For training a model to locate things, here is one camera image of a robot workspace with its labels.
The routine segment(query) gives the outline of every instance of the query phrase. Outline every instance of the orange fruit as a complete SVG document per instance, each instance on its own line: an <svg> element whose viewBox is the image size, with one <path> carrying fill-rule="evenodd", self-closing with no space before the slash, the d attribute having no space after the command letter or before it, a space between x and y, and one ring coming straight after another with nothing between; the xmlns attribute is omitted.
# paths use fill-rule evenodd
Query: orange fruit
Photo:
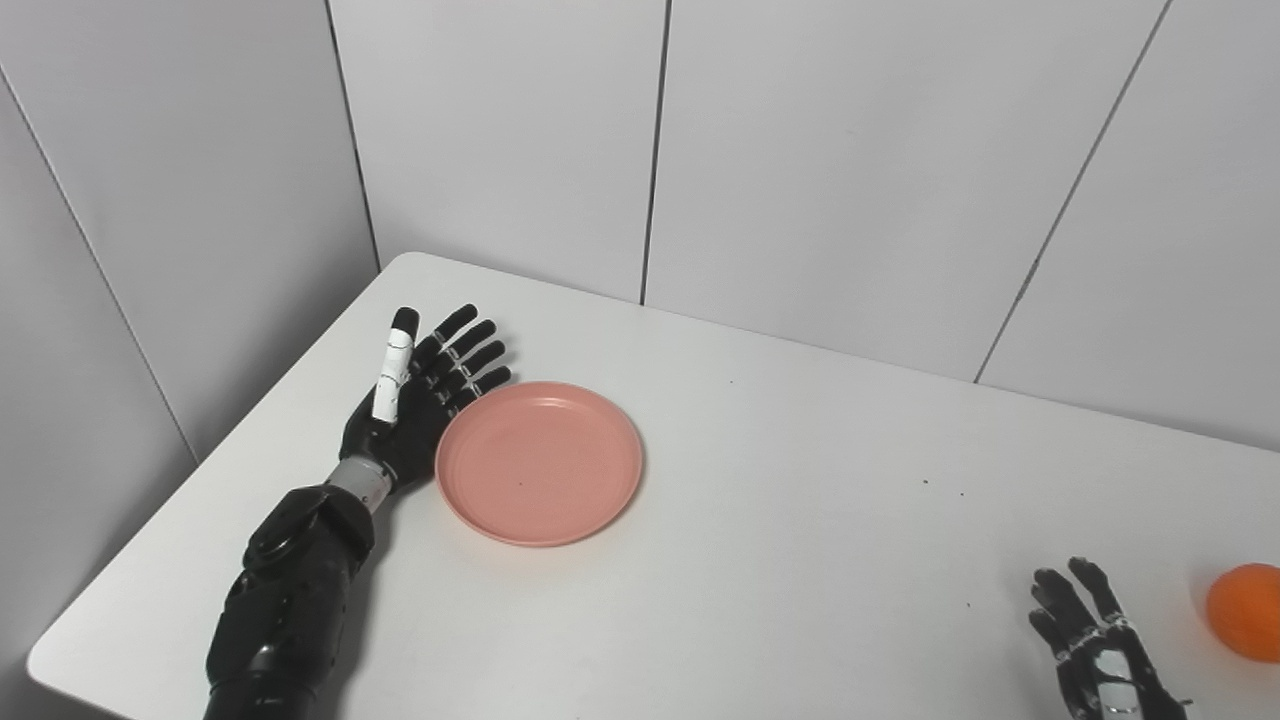
<svg viewBox="0 0 1280 720"><path fill-rule="evenodd" d="M1280 568L1253 562L1222 573L1208 588L1204 612L1226 647L1280 662Z"/></svg>

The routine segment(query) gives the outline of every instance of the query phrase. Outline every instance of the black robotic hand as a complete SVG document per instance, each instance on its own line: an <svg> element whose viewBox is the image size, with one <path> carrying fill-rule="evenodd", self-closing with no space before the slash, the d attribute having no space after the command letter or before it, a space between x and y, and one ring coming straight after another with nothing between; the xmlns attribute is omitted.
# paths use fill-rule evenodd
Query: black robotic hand
<svg viewBox="0 0 1280 720"><path fill-rule="evenodd" d="M1073 557L1068 568L1093 596L1101 621L1071 582L1050 568L1036 571L1032 597L1042 609L1030 612L1030 621L1057 659L1057 683L1071 717L1187 720L1187 706L1160 684L1106 573L1083 557Z"/></svg>
<svg viewBox="0 0 1280 720"><path fill-rule="evenodd" d="M390 393L370 391L347 420L329 479L288 492L248 541L209 648L205 720L310 716L338 655L352 580L374 547L374 511L431 473L440 436L462 407L511 379L506 366L479 375L504 351L489 342L472 352L493 337L493 322L447 345L476 315L472 305L454 311L404 368L417 313L397 314L392 337L403 343L388 342L375 386ZM390 420L375 416L375 400Z"/></svg>
<svg viewBox="0 0 1280 720"><path fill-rule="evenodd" d="M476 315L475 305L457 309L413 350L394 425L372 416L374 389L369 391L347 420L339 459L360 456L379 464L392 479L393 493L431 474L435 450L449 420L475 398L511 379L506 366L480 374L506 352L502 342L489 342L471 354L493 337L497 331L493 320L476 324L447 345Z"/></svg>

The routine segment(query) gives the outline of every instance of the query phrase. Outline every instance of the white table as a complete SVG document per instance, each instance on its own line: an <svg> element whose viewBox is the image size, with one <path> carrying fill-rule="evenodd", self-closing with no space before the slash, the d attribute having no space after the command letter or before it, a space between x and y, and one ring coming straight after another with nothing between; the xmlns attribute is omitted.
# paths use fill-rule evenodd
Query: white table
<svg viewBox="0 0 1280 720"><path fill-rule="evenodd" d="M1280 670L1201 620L1217 573L1280 561L1280 455L637 307L397 259L36 644L31 675L137 720L200 717L250 533L323 480L402 304L490 314L518 378L614 400L646 447L630 510L520 548L434 484L380 512L334 716L1066 717L1032 571L1112 575L1165 682L1266 717Z"/></svg>

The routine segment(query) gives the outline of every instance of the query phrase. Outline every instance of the white wall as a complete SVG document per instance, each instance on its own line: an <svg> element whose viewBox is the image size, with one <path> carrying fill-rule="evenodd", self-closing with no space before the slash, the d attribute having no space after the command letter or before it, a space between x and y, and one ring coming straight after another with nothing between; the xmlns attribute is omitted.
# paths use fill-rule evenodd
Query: white wall
<svg viewBox="0 0 1280 720"><path fill-rule="evenodd" d="M0 338L0 716L101 717L27 650L195 459L3 79Z"/></svg>
<svg viewBox="0 0 1280 720"><path fill-rule="evenodd" d="M333 0L383 261L637 300L660 0Z"/></svg>
<svg viewBox="0 0 1280 720"><path fill-rule="evenodd" d="M645 268L662 5L335 0L384 256L1280 450L1272 4L673 0Z"/></svg>
<svg viewBox="0 0 1280 720"><path fill-rule="evenodd" d="M1277 37L1172 3L983 383L1280 450Z"/></svg>
<svg viewBox="0 0 1280 720"><path fill-rule="evenodd" d="M324 4L8 0L0 63L204 456L375 273Z"/></svg>
<svg viewBox="0 0 1280 720"><path fill-rule="evenodd" d="M1162 0L677 0L648 304L973 379Z"/></svg>
<svg viewBox="0 0 1280 720"><path fill-rule="evenodd" d="M376 264L323 3L9 0L0 68L0 716L96 717L27 650Z"/></svg>

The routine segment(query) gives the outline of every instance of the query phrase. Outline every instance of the pink plate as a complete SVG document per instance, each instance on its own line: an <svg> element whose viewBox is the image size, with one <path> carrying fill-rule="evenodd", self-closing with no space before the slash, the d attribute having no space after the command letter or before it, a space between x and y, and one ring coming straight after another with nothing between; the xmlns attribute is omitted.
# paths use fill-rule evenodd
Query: pink plate
<svg viewBox="0 0 1280 720"><path fill-rule="evenodd" d="M481 533L526 546L566 544L608 525L640 483L631 420L564 383L520 383L449 423L435 456L445 502Z"/></svg>

